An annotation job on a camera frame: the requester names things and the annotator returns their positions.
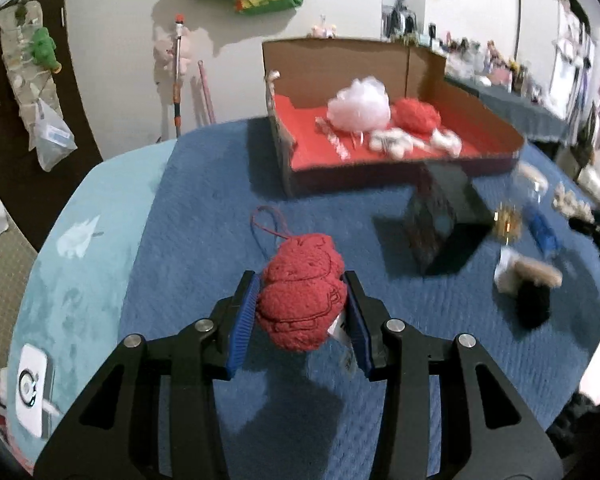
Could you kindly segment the green plush on door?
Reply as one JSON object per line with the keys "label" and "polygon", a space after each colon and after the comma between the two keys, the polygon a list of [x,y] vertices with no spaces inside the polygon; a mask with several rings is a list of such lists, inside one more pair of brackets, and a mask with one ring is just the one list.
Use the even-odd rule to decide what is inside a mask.
{"label": "green plush on door", "polygon": [[58,74],[62,65],[57,61],[55,50],[56,44],[48,29],[38,28],[31,39],[31,55],[35,64]]}

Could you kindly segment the white fluffy soft item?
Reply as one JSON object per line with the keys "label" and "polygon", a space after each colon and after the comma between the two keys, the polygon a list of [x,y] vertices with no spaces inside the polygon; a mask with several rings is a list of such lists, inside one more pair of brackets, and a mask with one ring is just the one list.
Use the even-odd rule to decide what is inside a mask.
{"label": "white fluffy soft item", "polygon": [[451,130],[434,129],[430,136],[430,145],[435,150],[445,152],[453,158],[460,156],[463,148],[462,140]]}

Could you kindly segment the cardboard box red interior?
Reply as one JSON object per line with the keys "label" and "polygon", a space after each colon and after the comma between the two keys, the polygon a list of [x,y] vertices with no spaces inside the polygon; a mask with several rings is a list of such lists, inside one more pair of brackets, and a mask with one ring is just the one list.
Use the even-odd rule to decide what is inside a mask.
{"label": "cardboard box red interior", "polygon": [[424,47],[300,38],[262,44],[283,186],[303,196],[413,181],[426,162],[471,177],[515,166],[524,138],[445,78]]}

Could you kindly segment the light teal cushion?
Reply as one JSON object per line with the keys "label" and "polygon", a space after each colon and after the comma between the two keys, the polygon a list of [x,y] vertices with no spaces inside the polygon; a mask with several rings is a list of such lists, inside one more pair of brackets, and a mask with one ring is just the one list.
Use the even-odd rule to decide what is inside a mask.
{"label": "light teal cushion", "polygon": [[119,342],[121,311],[147,217],[174,142],[145,146],[94,167],[72,194],[33,263],[7,364],[7,434],[31,470],[45,442],[18,422],[25,344],[45,352],[46,396],[60,414]]}

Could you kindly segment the dark brown door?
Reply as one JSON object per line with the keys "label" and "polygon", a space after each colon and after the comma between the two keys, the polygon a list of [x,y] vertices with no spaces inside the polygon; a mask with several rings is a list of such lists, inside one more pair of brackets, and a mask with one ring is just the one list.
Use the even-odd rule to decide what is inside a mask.
{"label": "dark brown door", "polygon": [[[68,45],[65,0],[0,0],[0,199],[34,248],[41,248],[69,198],[102,155],[86,118]],[[33,61],[31,39],[46,27],[58,74]],[[34,146],[35,102],[47,101],[78,149],[45,172]]]}

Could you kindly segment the beige round brush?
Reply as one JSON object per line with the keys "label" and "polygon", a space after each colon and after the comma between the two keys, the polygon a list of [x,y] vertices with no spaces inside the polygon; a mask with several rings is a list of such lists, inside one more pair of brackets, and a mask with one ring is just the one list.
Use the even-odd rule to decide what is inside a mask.
{"label": "beige round brush", "polygon": [[502,247],[494,270],[494,285],[501,294],[515,296],[523,282],[555,289],[562,286],[562,272],[548,263]]}

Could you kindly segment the cream lace scrunchie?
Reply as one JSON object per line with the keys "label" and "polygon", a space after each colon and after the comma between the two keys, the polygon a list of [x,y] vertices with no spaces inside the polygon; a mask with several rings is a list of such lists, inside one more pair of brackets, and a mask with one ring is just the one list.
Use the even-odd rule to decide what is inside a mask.
{"label": "cream lace scrunchie", "polygon": [[576,218],[586,222],[594,221],[590,204],[585,200],[579,200],[576,193],[568,190],[562,182],[555,186],[552,206],[567,220]]}

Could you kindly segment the white charger device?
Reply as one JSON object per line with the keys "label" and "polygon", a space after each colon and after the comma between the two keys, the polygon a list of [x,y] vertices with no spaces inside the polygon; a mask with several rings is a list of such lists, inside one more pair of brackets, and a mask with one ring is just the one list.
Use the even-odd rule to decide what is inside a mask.
{"label": "white charger device", "polygon": [[25,344],[18,363],[15,408],[20,425],[35,438],[42,439],[46,431],[43,401],[45,400],[48,357],[46,353]]}

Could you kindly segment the red knitted bunny plush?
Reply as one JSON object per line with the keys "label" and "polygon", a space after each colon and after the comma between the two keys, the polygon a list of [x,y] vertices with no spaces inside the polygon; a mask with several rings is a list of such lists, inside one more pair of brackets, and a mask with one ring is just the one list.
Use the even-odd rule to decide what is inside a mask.
{"label": "red knitted bunny plush", "polygon": [[348,289],[344,261],[323,233],[292,234],[274,207],[257,207],[250,223],[280,239],[261,274],[256,319],[276,347],[309,352],[329,338],[343,312]]}

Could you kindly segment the table with dark cloth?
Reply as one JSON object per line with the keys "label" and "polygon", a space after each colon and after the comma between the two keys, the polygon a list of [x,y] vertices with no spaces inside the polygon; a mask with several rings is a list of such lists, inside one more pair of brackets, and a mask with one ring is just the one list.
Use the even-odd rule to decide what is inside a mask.
{"label": "table with dark cloth", "polygon": [[484,48],[464,38],[442,48],[445,80],[475,96],[527,140],[562,146],[571,140],[568,122],[544,105],[542,93],[532,93],[539,88],[524,72],[524,66],[504,58],[492,41]]}

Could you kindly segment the pink plush toy on wall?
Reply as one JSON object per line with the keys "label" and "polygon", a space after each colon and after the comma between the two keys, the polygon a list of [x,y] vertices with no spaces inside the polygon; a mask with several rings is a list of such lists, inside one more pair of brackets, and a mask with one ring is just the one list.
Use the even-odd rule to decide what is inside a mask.
{"label": "pink plush toy on wall", "polygon": [[329,25],[326,20],[326,15],[322,14],[320,22],[311,27],[308,37],[315,39],[335,39],[337,37],[337,27],[335,25]]}

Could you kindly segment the glass jar with cork lid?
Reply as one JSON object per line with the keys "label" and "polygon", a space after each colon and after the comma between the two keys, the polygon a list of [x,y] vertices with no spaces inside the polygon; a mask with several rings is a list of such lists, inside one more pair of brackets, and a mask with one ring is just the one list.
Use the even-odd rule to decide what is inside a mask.
{"label": "glass jar with cork lid", "polygon": [[518,162],[509,176],[504,197],[494,211],[495,237],[505,245],[519,240],[524,214],[538,206],[547,191],[547,177],[528,162]]}

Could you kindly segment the black rectangular box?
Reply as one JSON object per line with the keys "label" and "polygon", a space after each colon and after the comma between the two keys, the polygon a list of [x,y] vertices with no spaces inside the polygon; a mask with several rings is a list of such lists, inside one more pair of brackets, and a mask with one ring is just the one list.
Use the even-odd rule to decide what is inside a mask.
{"label": "black rectangular box", "polygon": [[457,274],[493,226],[492,210],[460,167],[422,166],[404,214],[408,247],[420,274]]}

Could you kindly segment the blue cloth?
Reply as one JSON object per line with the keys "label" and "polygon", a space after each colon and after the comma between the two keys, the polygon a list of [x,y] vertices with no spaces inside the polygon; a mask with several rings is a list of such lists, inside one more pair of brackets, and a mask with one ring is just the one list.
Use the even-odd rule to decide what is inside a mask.
{"label": "blue cloth", "polygon": [[524,210],[522,216],[543,257],[555,257],[562,245],[544,214],[534,207],[529,207]]}

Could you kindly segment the black fluffy pompom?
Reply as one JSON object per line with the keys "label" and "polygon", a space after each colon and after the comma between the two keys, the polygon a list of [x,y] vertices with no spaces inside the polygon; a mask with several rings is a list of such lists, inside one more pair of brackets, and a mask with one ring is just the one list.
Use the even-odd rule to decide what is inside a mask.
{"label": "black fluffy pompom", "polygon": [[536,330],[550,318],[552,289],[544,284],[522,281],[515,296],[515,314],[522,330]]}

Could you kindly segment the red mesh bath pouf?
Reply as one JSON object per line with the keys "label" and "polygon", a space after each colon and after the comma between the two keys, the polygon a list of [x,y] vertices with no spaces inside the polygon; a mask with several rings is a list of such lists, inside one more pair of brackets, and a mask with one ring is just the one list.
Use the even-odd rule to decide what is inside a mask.
{"label": "red mesh bath pouf", "polygon": [[426,136],[442,124],[440,113],[429,103],[403,98],[392,106],[393,123],[409,132]]}

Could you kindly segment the white mesh bath pouf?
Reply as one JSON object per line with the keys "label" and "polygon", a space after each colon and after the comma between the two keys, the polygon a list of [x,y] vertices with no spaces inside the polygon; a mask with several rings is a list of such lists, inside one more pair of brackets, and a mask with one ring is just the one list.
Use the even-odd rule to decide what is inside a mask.
{"label": "white mesh bath pouf", "polygon": [[385,129],[391,107],[384,84],[372,76],[355,79],[328,101],[326,118],[334,128],[347,132]]}

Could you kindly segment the white fluffy star scrunchie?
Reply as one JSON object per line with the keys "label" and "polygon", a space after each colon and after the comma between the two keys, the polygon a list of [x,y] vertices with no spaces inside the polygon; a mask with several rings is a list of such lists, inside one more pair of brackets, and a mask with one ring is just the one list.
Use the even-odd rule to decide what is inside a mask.
{"label": "white fluffy star scrunchie", "polygon": [[373,153],[384,153],[392,159],[404,159],[414,148],[427,148],[424,141],[400,128],[372,131],[367,145]]}

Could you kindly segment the plastic bag on door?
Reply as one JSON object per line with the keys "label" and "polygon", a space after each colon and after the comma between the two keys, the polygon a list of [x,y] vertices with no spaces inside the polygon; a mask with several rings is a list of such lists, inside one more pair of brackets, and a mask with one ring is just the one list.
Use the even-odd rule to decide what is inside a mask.
{"label": "plastic bag on door", "polygon": [[33,133],[38,163],[45,172],[78,149],[68,125],[42,99],[35,103]]}

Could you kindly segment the pink plush behind pole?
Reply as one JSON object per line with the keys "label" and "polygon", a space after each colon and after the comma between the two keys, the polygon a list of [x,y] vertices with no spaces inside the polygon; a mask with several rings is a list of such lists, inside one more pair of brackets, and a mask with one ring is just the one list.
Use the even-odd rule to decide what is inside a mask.
{"label": "pink plush behind pole", "polygon": [[[190,43],[190,30],[183,26],[180,35],[180,47],[178,48],[178,73],[183,76],[187,73],[190,63],[193,61],[192,44]],[[161,35],[154,42],[154,57],[160,68],[168,73],[174,74],[176,35]]]}

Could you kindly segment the orange-tipped pole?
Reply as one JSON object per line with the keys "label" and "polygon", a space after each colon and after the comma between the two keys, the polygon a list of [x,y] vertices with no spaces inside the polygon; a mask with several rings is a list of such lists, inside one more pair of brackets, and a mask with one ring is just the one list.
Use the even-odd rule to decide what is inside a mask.
{"label": "orange-tipped pole", "polygon": [[175,36],[173,50],[173,114],[175,136],[181,136],[182,116],[181,116],[181,58],[182,58],[182,38],[184,30],[184,16],[178,14],[175,18]]}

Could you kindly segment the white tag miffy label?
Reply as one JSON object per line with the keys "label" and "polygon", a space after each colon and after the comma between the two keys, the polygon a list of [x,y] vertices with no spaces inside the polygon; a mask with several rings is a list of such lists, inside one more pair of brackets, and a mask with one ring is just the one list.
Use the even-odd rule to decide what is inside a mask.
{"label": "white tag miffy label", "polygon": [[341,368],[348,376],[354,376],[355,371],[358,369],[358,364],[356,364],[351,338],[346,332],[346,312],[341,311],[338,314],[332,325],[329,326],[327,333],[330,339],[337,341],[342,347],[340,358]]}

